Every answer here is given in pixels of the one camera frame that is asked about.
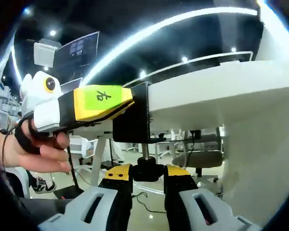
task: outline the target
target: black cable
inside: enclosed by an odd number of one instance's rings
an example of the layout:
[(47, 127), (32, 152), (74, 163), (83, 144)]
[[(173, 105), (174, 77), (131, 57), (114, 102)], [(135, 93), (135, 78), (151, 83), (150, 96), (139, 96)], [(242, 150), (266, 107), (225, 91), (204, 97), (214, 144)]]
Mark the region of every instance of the black cable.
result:
[(151, 213), (166, 213), (166, 212), (161, 212), (161, 211), (152, 211), (152, 210), (148, 209), (148, 207), (145, 205), (145, 203), (141, 202), (141, 201), (138, 199), (138, 197), (141, 196), (141, 195), (144, 195), (146, 198), (148, 198), (148, 194), (147, 194), (146, 192), (140, 192), (140, 193), (137, 194), (137, 195), (133, 195), (132, 198), (136, 197), (137, 201), (138, 201), (139, 203), (141, 203), (141, 204), (145, 207), (145, 209), (146, 209), (147, 211), (151, 212)]
[(112, 158), (111, 140), (110, 139), (109, 139), (109, 148), (110, 148), (111, 167), (114, 167), (114, 159)]
[(84, 181), (84, 182), (86, 182), (87, 184), (89, 184), (80, 174), (79, 174), (79, 172), (77, 172), (78, 173), (78, 175), (82, 178), (82, 180)]
[(73, 177), (74, 184), (75, 184), (76, 188), (80, 189), (79, 186), (78, 186), (78, 182), (77, 182), (76, 176), (75, 176), (75, 169), (74, 169), (74, 166), (73, 166), (72, 154), (71, 154), (71, 149), (70, 149), (69, 146), (67, 147), (67, 153), (68, 153), (68, 162), (71, 165), (71, 172), (72, 172), (72, 177)]
[(5, 166), (4, 166), (4, 146), (5, 146), (5, 142), (6, 139), (8, 138), (9, 134), (16, 128), (16, 126), (12, 127), (8, 133), (5, 135), (4, 140), (3, 140), (3, 144), (2, 144), (2, 166), (3, 166), (3, 170), (5, 171)]
[(193, 153), (193, 151), (194, 151), (194, 146), (195, 146), (195, 137), (194, 137), (194, 133), (192, 132), (192, 139), (193, 139), (193, 148), (192, 148), (192, 150), (191, 150), (191, 152), (188, 154), (188, 156), (187, 156), (187, 160), (186, 160), (186, 163), (185, 163), (185, 169), (187, 168), (187, 166), (188, 166), (188, 162), (189, 162), (189, 158), (190, 158), (190, 156), (191, 156), (191, 154)]

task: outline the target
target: hand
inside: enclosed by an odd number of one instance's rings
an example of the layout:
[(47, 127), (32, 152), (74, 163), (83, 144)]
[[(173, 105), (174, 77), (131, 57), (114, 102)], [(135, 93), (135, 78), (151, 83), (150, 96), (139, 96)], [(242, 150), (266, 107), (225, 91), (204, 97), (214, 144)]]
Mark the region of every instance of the hand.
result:
[(21, 166), (26, 170), (50, 173), (50, 172), (69, 172), (70, 165), (68, 161), (68, 154), (63, 150), (69, 145), (69, 138), (64, 133), (59, 133), (56, 137), (50, 138), (49, 141), (35, 140), (28, 127), (28, 120), (22, 123), (22, 130), (24, 134), (31, 140), (32, 145), (40, 148), (40, 155), (30, 154), (17, 142), (14, 135), (8, 136), (7, 147), (4, 151), (5, 159), (12, 165)]

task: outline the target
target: black bracket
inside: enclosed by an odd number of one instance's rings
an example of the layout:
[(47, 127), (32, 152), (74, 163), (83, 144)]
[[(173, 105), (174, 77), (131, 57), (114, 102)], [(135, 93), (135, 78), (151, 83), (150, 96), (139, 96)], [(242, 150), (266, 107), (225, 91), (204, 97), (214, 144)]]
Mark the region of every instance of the black bracket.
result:
[(166, 138), (151, 138), (148, 100), (149, 82), (131, 88), (134, 104), (113, 119), (113, 138), (125, 143), (158, 143)]

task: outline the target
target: sneaker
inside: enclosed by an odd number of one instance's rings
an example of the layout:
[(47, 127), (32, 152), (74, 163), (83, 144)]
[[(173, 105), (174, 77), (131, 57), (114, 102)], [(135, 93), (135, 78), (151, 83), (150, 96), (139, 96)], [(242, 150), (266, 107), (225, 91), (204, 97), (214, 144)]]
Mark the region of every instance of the sneaker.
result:
[(52, 193), (55, 191), (57, 185), (55, 182), (50, 181), (50, 180), (43, 180), (41, 177), (37, 178), (37, 186), (33, 187), (33, 190), (37, 194), (42, 194), (42, 193)]

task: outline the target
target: chinese character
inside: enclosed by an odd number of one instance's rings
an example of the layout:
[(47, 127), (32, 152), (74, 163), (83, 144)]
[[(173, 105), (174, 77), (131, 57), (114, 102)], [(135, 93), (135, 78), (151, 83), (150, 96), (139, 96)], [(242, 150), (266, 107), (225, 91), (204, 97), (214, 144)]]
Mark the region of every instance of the chinese character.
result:
[(104, 93), (100, 92), (100, 91), (97, 91), (97, 93), (99, 93), (99, 95), (96, 96), (97, 100), (98, 101), (103, 101), (104, 99), (104, 96), (105, 96), (105, 99), (108, 100), (108, 98), (111, 98), (110, 95), (107, 95), (104, 91)]

